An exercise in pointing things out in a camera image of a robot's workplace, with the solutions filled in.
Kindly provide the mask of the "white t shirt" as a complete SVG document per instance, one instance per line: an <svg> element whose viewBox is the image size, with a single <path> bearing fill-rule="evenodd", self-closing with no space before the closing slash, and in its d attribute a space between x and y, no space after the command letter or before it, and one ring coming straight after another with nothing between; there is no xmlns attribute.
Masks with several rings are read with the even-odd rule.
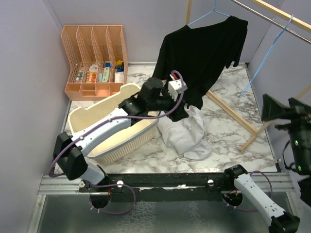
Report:
<svg viewBox="0 0 311 233"><path fill-rule="evenodd" d="M207 126L204 114L192 105L186 112L189 116L177 122L168 117L160 118L157 128L168 148L174 148L184 158L202 161L211 154L211 145L205 140Z"/></svg>

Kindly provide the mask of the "black t shirt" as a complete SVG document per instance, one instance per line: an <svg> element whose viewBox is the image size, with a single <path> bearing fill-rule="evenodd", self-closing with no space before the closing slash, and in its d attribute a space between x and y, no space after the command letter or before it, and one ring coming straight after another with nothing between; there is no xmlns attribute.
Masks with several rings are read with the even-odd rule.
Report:
<svg viewBox="0 0 311 233"><path fill-rule="evenodd" d="M201 109L223 69L239 64L247 32L248 21L234 16L200 28L185 25L164 37L153 76L165 80L178 71L188 87L184 101Z"/></svg>

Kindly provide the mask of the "blue wire hanger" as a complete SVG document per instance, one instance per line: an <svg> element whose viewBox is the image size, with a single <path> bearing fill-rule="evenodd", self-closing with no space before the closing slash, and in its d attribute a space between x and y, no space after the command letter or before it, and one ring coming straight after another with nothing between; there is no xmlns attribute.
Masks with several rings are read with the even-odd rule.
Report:
<svg viewBox="0 0 311 233"><path fill-rule="evenodd" d="M244 88L244 90L240 93L239 98L251 87L251 83L254 81L254 79L257 77L257 75L259 74L260 70L262 69L262 67L264 66L265 62L267 61L267 59L269 58L273 48L275 47L276 43L278 42L279 38L282 36L282 34L287 30L287 28L289 27L292 19L293 19L294 15L291 15L289 21L287 22L287 24L284 26L284 28L277 34L277 36L275 37L271 47L268 49L266 55L264 56L261 64L259 65L259 67L257 68L256 72L254 73L254 75L252 76L252 78L250 79L249 83L247 84L247 86Z"/></svg>
<svg viewBox="0 0 311 233"><path fill-rule="evenodd" d="M192 24L194 24L194 23L200 21L201 19L207 17L208 15L210 15L210 14L212 14L212 13L217 13L217 14L220 14L220 15L225 16L225 17L230 17L230 15L227 15L227 14L225 14L225 13L220 12L220 11L217 10L217 0L214 0L214 5L213 5L213 8L212 8L211 11L209 11L208 13L202 15L201 17L197 18L196 20L194 20L194 21L188 23L187 25L190 26L190 25L192 25Z"/></svg>

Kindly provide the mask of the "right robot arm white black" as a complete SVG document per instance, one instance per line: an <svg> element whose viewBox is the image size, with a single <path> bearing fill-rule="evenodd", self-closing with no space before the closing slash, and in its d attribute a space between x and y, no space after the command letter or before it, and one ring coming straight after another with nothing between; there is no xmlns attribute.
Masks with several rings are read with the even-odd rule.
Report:
<svg viewBox="0 0 311 233"><path fill-rule="evenodd" d="M261 120L288 120L276 124L286 131L294 161L285 172L248 172L235 165L224 171L222 200L245 213L260 213L270 233L309 233L311 231L311 108L289 98L284 105L273 97L262 96Z"/></svg>

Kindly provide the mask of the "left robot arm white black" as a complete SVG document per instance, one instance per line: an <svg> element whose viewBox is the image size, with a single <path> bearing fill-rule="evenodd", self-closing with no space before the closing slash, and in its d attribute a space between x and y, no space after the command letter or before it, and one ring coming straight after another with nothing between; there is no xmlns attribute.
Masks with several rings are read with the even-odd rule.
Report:
<svg viewBox="0 0 311 233"><path fill-rule="evenodd" d="M140 91L124 99L106 117L79 132L68 135L60 133L53 151L53 165L59 165L68 180L81 178L94 190L106 189L106 174L100 166L88 164L85 157L114 134L125 130L141 120L169 117L179 121L187 117L184 110L184 93L187 85L182 77L163 83L149 78Z"/></svg>

